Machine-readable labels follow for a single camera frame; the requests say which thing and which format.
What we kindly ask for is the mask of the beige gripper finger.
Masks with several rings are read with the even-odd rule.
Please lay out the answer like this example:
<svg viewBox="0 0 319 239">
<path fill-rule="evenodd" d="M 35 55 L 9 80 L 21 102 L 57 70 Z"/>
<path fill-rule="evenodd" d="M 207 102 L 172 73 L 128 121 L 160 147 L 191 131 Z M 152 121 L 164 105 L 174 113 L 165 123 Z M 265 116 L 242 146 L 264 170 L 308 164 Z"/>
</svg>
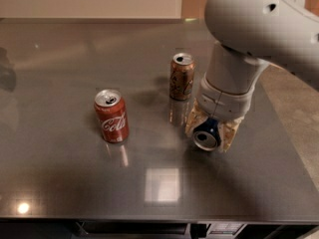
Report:
<svg viewBox="0 0 319 239">
<path fill-rule="evenodd" d="M 239 129 L 240 124 L 244 120 L 244 117 L 240 117 L 238 119 L 232 119 L 223 121 L 221 123 L 220 129 L 221 129 L 221 146 L 220 150 L 222 152 L 227 152 L 236 137 L 237 131 Z"/>
<path fill-rule="evenodd" d="M 193 102 L 192 109 L 187 117 L 185 125 L 185 134 L 187 137 L 191 137 L 196 127 L 203 124 L 208 119 L 208 113 L 206 113 L 198 104 L 198 101 Z"/>
</svg>

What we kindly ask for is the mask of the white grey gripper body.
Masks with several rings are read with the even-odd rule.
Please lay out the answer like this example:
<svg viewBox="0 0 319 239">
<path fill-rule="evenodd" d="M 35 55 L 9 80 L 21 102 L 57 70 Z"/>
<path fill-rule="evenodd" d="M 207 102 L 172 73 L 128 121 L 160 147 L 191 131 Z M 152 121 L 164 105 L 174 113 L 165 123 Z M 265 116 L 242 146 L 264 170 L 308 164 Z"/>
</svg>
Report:
<svg viewBox="0 0 319 239">
<path fill-rule="evenodd" d="M 213 87 L 207 77 L 203 77 L 196 100 L 199 107 L 210 117 L 216 120 L 236 120 L 248 113 L 254 90 L 252 87 L 246 94 L 228 94 Z"/>
</svg>

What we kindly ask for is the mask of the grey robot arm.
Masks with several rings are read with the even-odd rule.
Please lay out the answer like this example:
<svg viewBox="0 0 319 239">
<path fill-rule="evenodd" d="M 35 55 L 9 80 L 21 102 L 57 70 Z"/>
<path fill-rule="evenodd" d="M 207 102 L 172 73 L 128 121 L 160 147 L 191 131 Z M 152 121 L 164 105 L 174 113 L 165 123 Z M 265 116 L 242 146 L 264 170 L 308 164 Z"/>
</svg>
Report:
<svg viewBox="0 0 319 239">
<path fill-rule="evenodd" d="M 215 39 L 185 133 L 206 151 L 226 152 L 270 65 L 319 87 L 319 19 L 305 0 L 207 0 L 204 20 Z"/>
</svg>

